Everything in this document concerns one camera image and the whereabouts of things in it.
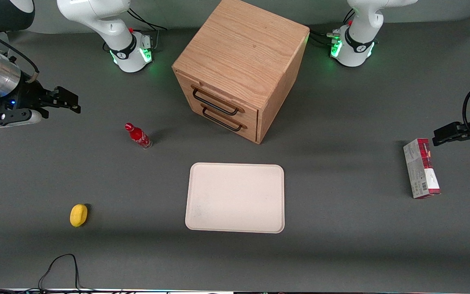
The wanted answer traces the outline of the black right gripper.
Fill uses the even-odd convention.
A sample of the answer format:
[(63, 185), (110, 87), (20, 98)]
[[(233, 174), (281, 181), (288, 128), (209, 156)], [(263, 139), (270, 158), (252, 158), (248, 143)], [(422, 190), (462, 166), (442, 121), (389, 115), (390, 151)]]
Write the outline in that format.
[(8, 109), (35, 110), (43, 118), (49, 117), (47, 107), (65, 108), (77, 114), (81, 113), (76, 94), (61, 86), (47, 91), (38, 81), (27, 83), (21, 80), (11, 93), (2, 97), (2, 104)]

